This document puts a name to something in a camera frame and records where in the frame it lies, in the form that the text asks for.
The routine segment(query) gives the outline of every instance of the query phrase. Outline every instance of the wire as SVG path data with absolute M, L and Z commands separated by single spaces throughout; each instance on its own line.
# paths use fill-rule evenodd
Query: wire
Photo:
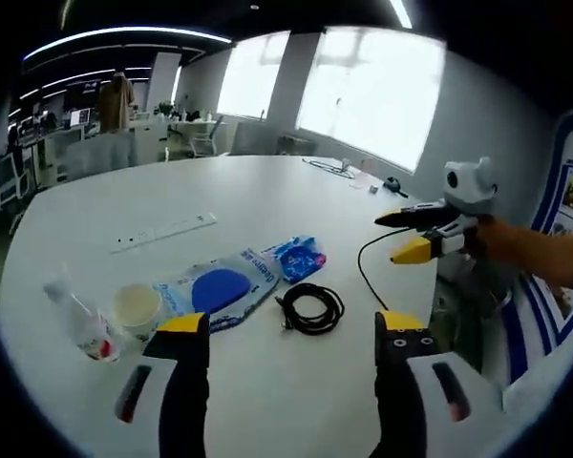
M 335 167 L 334 165 L 320 162 L 318 160 L 305 160 L 304 158 L 302 158 L 302 160 L 306 164 L 318 167 L 319 169 L 329 172 L 330 174 L 334 174 L 342 178 L 354 179 L 354 173 L 350 172 L 349 170 L 342 170 L 340 167 Z
M 304 317 L 295 310 L 295 301 L 302 296 L 312 296 L 322 302 L 327 310 L 315 317 Z M 290 288 L 280 299 L 274 298 L 285 314 L 285 329 L 297 329 L 309 336 L 319 336 L 331 331 L 344 316 L 344 303 L 332 289 L 312 283 L 299 283 Z
M 411 228 L 410 227 L 406 227 L 404 229 L 399 229 L 396 231 L 392 231 L 389 232 L 388 234 L 384 234 L 383 236 L 378 237 L 377 239 L 373 239 L 372 241 L 368 241 L 366 244 L 364 244 L 361 249 L 359 250 L 359 255 L 356 258 L 356 263 L 359 267 L 359 272 L 361 272 L 361 276 L 363 276 L 363 280 L 365 281 L 365 283 L 367 284 L 367 286 L 370 288 L 371 292 L 373 293 L 373 295 L 375 296 L 376 299 L 378 299 L 378 302 L 380 302 L 380 305 L 382 305 L 382 307 L 385 310 L 388 310 L 389 307 L 386 306 L 386 304 L 384 303 L 384 301 L 382 301 L 380 299 L 380 296 L 378 296 L 378 294 L 375 292 L 375 290 L 373 289 L 373 286 L 371 286 L 371 283 L 369 281 L 369 279 L 367 278 L 367 275 L 365 275 L 365 272 L 363 272 L 363 267 L 361 266 L 361 256 L 363 256 L 363 251 L 365 250 L 365 248 L 367 248 L 370 245 L 373 245 L 374 243 L 385 239 L 386 237 L 390 237 L 390 236 L 396 236 L 397 234 L 401 234 L 402 232 L 406 232 L 409 231 Z

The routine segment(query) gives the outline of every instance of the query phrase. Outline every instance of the shoe insole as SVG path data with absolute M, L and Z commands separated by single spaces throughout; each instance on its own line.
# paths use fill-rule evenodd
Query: shoe insole
M 203 274 L 193 283 L 191 302 L 196 312 L 211 314 L 242 298 L 250 280 L 233 270 L 217 269 Z

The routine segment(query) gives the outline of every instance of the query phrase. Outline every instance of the human hand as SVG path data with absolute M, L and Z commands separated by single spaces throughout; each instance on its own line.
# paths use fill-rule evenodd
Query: human hand
M 477 226 L 465 231 L 465 248 L 474 258 L 509 260 L 514 239 L 514 228 L 489 215 L 478 218 Z

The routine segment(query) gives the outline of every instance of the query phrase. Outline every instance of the office desk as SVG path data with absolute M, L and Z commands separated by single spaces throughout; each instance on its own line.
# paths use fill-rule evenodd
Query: office desk
M 123 285 L 309 234 L 327 263 L 308 281 L 337 291 L 346 313 L 329 334 L 310 337 L 285 332 L 270 298 L 241 325 L 211 336 L 207 456 L 369 456 L 379 439 L 373 319 L 381 308 L 357 271 L 356 256 L 365 242 L 386 233 L 373 224 L 378 215 L 415 202 L 382 189 L 371 195 L 351 183 L 299 157 L 227 156 L 119 170 L 38 195 L 12 241 L 0 290 L 0 336 L 17 375 L 84 452 L 158 456 L 161 399 L 143 395 L 153 411 L 130 425 L 114 415 L 114 395 L 138 357 L 115 364 L 88 359 L 66 339 L 43 283 L 65 261 L 76 291 L 108 311 Z M 207 212 L 218 223 L 109 253 L 117 237 Z M 435 262 L 395 266 L 389 260 L 391 250 L 413 235 L 377 243 L 363 267 L 392 310 L 427 323 Z M 288 288 L 281 284 L 275 294 Z M 316 311 L 312 302 L 301 299 L 301 313 Z

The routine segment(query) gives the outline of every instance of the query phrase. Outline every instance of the wall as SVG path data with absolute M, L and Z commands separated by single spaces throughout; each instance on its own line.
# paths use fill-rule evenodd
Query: wall
M 160 102 L 170 100 L 179 63 L 180 54 L 172 52 L 157 53 L 146 97 L 145 109 L 147 112 L 153 112 Z
M 146 111 L 146 97 L 149 94 L 149 84 L 148 83 L 137 83 L 134 81 L 134 105 L 138 105 L 138 109 L 141 111 Z
M 277 134 L 315 140 L 318 156 L 346 157 L 358 164 L 370 156 L 331 138 L 294 129 L 319 37 L 310 33 L 289 38 L 265 125 Z M 216 111 L 228 56 L 220 52 L 185 68 L 188 76 L 181 81 L 181 94 L 189 94 L 195 109 Z M 547 175 L 553 132 L 552 117 L 511 83 L 447 52 L 435 117 L 415 173 L 373 156 L 368 167 L 377 177 L 397 177 L 417 198 L 435 200 L 442 194 L 441 170 L 446 161 L 489 156 L 499 185 L 496 215 L 526 224 Z
M 231 50 L 217 52 L 182 68 L 176 95 L 181 107 L 216 112 L 230 55 Z

